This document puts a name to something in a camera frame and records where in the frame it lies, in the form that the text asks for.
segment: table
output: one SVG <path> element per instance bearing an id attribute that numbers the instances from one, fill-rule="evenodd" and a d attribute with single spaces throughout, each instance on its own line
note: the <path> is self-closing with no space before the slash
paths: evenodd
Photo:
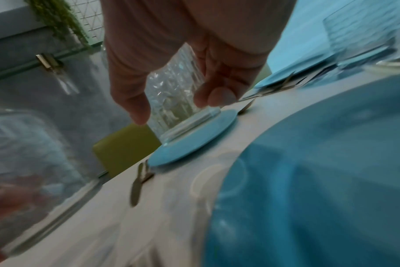
<path id="1" fill-rule="evenodd" d="M 87 263 L 86 258 L 93 257 L 89 252 L 78 251 L 81 240 L 90 242 L 90 235 L 105 228 L 116 234 L 115 246 L 109 248 L 113 252 L 107 266 L 123 267 L 151 242 L 157 229 L 160 228 L 162 233 L 171 231 L 161 225 L 170 218 L 171 213 L 174 216 L 176 214 L 178 204 L 172 202 L 189 197 L 187 186 L 198 175 L 194 172 L 199 169 L 200 164 L 204 164 L 205 159 L 227 153 L 231 155 L 225 166 L 229 169 L 237 156 L 255 138 L 284 118 L 321 100 L 382 78 L 377 74 L 362 72 L 325 86 L 292 89 L 258 98 L 251 109 L 239 116 L 238 121 L 223 136 L 188 158 L 161 169 L 154 179 L 143 186 L 137 207 L 130 208 L 128 198 L 138 164 L 107 182 L 78 213 L 39 244 L 20 256 L 7 259 L 0 267 L 81 266 L 82 263 Z M 224 109 L 240 110 L 247 103 L 236 103 Z M 185 190 L 176 191 L 179 195 L 175 195 L 173 191 L 174 195 L 169 199 L 173 186 L 179 184 Z M 189 223 L 181 221 L 177 227 L 182 229 L 178 231 L 183 233 L 183 228 Z M 167 246 L 180 250 L 181 263 L 178 266 L 184 266 L 184 262 L 190 257 L 189 247 L 175 243 Z M 67 257 L 61 259 L 65 252 Z M 73 258 L 72 252 L 79 257 Z"/>

